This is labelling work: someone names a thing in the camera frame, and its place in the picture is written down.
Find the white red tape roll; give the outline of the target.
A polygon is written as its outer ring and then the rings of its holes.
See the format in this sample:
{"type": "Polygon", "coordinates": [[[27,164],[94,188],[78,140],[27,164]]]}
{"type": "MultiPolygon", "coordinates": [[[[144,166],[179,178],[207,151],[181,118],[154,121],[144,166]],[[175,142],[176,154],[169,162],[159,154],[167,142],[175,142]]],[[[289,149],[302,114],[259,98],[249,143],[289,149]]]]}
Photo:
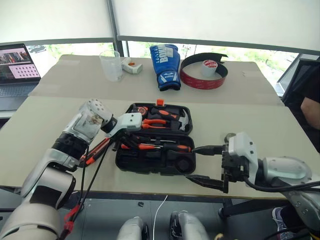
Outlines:
{"type": "Polygon", "coordinates": [[[207,59],[202,62],[201,74],[204,77],[213,77],[218,68],[218,63],[212,59],[207,59]]]}

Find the orange black utility knife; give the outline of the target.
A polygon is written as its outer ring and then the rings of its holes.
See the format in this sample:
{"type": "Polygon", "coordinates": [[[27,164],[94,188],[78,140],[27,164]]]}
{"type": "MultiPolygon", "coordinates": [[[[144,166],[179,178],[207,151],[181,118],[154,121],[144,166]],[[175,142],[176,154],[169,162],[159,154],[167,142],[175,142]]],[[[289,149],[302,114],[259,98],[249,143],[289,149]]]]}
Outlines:
{"type": "Polygon", "coordinates": [[[106,137],[102,140],[99,144],[97,144],[94,148],[92,148],[87,156],[84,154],[80,158],[79,167],[83,168],[84,166],[88,166],[93,164],[99,157],[102,156],[103,152],[105,151],[106,147],[108,146],[110,139],[106,137]]]}

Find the grey sports shoe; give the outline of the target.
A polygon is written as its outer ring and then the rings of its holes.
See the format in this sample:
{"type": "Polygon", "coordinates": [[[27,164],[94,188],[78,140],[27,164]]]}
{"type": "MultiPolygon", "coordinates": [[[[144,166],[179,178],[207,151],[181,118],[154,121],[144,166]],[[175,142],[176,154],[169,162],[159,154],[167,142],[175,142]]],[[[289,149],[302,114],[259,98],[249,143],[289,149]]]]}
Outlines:
{"type": "Polygon", "coordinates": [[[284,223],[283,218],[281,217],[281,211],[282,207],[276,207],[272,210],[272,219],[274,220],[276,226],[277,226],[277,231],[282,231],[287,229],[286,224],[284,223]]]}

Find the clear plastic measuring cup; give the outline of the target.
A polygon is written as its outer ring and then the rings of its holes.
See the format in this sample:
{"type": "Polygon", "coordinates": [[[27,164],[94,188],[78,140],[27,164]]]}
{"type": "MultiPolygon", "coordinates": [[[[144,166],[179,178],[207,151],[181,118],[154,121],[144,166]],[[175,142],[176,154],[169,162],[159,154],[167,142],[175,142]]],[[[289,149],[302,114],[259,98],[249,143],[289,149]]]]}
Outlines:
{"type": "Polygon", "coordinates": [[[121,81],[123,70],[120,53],[115,50],[106,50],[99,54],[99,59],[105,78],[110,82],[121,81]]]}

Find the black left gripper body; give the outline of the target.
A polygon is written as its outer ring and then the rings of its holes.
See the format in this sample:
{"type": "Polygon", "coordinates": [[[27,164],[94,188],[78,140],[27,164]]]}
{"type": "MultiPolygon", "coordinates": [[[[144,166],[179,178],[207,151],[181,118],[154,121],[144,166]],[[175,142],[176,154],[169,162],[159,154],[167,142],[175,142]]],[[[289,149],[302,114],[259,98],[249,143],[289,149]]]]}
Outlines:
{"type": "Polygon", "coordinates": [[[113,150],[118,150],[121,144],[126,145],[129,148],[135,148],[135,141],[132,140],[132,136],[126,130],[120,130],[111,137],[112,143],[114,143],[113,150]]]}

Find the black orange tape measure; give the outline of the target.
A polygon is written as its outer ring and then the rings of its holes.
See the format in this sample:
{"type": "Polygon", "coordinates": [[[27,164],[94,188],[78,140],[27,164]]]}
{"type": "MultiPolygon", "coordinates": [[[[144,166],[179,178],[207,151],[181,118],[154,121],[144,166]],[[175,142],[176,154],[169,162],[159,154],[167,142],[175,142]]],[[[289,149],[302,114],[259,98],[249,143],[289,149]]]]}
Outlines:
{"type": "Polygon", "coordinates": [[[133,113],[141,113],[143,117],[148,115],[149,108],[147,106],[135,106],[132,108],[133,113]]]}

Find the blue boxing glove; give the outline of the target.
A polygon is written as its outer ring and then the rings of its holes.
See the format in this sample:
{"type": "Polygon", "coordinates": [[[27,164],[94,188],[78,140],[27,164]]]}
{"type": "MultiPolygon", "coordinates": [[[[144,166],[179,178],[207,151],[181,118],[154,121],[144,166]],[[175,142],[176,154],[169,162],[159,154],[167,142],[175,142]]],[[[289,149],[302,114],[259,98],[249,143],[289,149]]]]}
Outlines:
{"type": "Polygon", "coordinates": [[[158,44],[152,45],[149,50],[158,89],[160,91],[169,89],[179,91],[181,80],[178,70],[181,58],[178,47],[174,44],[158,44]]]}

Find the black plastic tool case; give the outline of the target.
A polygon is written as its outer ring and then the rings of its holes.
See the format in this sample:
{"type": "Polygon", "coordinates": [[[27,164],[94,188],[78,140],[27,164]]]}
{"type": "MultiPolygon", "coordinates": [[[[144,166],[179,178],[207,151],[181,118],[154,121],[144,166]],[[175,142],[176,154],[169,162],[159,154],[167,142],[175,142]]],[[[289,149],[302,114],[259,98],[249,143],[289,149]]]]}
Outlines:
{"type": "Polygon", "coordinates": [[[129,132],[131,135],[142,137],[151,137],[153,139],[172,140],[176,143],[169,142],[141,142],[161,146],[161,149],[154,150],[121,150],[115,149],[115,164],[122,171],[135,172],[139,174],[159,173],[161,175],[188,175],[196,168],[196,155],[192,152],[195,147],[193,139],[189,136],[193,130],[191,112],[188,107],[182,105],[165,104],[158,100],[156,103],[132,103],[127,113],[132,113],[133,107],[148,107],[147,116],[144,119],[162,119],[167,121],[167,128],[141,128],[138,131],[129,132]],[[185,130],[179,130],[181,124],[178,121],[167,120],[158,114],[151,113],[152,108],[165,110],[173,114],[182,115],[183,109],[189,117],[189,124],[185,130]],[[177,152],[173,150],[163,150],[164,144],[177,144],[191,147],[191,152],[177,152]]]}

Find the thin orange handled screwdriver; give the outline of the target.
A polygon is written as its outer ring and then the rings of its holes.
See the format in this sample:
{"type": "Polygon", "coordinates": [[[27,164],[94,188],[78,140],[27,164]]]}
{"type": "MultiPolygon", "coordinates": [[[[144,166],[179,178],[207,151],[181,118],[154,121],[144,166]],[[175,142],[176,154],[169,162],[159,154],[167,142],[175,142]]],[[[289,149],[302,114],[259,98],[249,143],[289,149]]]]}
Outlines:
{"type": "Polygon", "coordinates": [[[140,143],[139,145],[134,146],[134,149],[136,150],[157,150],[161,148],[162,147],[158,145],[145,144],[145,143],[140,143]]]}

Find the black red rubber band strip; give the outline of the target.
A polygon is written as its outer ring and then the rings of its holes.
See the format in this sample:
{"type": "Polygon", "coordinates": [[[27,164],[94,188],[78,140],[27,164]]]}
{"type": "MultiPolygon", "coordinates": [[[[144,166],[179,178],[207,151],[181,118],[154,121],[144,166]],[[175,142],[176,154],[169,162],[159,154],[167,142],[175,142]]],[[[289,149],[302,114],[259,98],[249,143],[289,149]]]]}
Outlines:
{"type": "Polygon", "coordinates": [[[227,58],[228,56],[222,53],[203,52],[185,58],[180,64],[180,80],[187,86],[195,89],[212,90],[219,88],[224,84],[229,73],[228,69],[224,66],[224,62],[222,62],[223,57],[227,58]],[[202,63],[205,60],[214,60],[218,64],[216,72],[212,77],[205,77],[202,75],[202,63]],[[186,67],[196,63],[201,63],[202,77],[191,76],[185,71],[186,67]]]}

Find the thick orange black screwdriver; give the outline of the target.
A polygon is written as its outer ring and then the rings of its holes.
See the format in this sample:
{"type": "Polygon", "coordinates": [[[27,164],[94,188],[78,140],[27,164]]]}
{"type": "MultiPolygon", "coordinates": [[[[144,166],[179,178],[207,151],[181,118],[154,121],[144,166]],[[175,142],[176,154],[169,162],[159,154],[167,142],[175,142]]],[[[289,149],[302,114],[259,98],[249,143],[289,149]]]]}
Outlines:
{"type": "Polygon", "coordinates": [[[180,152],[180,153],[190,153],[192,151],[191,147],[186,146],[186,145],[181,145],[181,144],[171,144],[171,143],[165,143],[162,146],[162,149],[164,151],[175,151],[175,152],[180,152]]]}

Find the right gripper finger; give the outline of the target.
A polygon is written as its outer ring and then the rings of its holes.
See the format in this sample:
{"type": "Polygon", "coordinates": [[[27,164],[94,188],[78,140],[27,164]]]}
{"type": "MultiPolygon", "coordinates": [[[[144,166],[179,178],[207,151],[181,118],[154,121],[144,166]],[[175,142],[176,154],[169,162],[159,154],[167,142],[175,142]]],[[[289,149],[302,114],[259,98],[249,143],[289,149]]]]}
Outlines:
{"type": "Polygon", "coordinates": [[[194,153],[204,156],[222,155],[223,151],[225,151],[225,145],[205,145],[193,149],[194,153]]]}
{"type": "Polygon", "coordinates": [[[221,175],[221,180],[198,174],[189,174],[185,175],[185,177],[202,187],[219,190],[225,194],[229,192],[229,178],[224,173],[221,175]]]}

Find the grey window frame post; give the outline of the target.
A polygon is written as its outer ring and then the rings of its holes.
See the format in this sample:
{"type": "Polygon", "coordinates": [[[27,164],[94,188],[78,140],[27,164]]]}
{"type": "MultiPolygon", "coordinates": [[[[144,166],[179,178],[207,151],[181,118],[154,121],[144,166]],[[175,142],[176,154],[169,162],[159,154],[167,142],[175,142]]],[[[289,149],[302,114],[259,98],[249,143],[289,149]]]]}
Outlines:
{"type": "Polygon", "coordinates": [[[113,49],[118,51],[121,57],[129,57],[129,45],[126,40],[119,40],[118,39],[118,28],[117,28],[117,20],[114,12],[113,7],[113,0],[106,0],[107,3],[107,10],[109,13],[109,19],[112,29],[112,44],[113,49]]]}

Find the orange handled pliers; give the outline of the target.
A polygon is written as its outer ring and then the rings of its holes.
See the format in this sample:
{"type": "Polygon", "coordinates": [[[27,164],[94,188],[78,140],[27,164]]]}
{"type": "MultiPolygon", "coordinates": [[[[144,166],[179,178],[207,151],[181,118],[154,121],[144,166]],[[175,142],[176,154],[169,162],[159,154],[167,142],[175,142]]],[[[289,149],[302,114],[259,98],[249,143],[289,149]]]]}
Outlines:
{"type": "Polygon", "coordinates": [[[167,121],[164,119],[144,119],[141,123],[143,129],[167,129],[167,121]]]}

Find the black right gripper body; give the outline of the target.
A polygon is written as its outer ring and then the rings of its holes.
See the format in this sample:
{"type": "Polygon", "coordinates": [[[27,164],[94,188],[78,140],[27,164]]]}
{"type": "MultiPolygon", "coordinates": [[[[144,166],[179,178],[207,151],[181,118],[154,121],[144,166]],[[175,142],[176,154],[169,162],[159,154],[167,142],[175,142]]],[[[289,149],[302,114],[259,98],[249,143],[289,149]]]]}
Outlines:
{"type": "Polygon", "coordinates": [[[224,185],[228,185],[229,182],[244,182],[245,178],[248,178],[248,160],[244,156],[231,155],[228,152],[228,145],[223,145],[222,151],[222,172],[221,180],[224,185]]]}

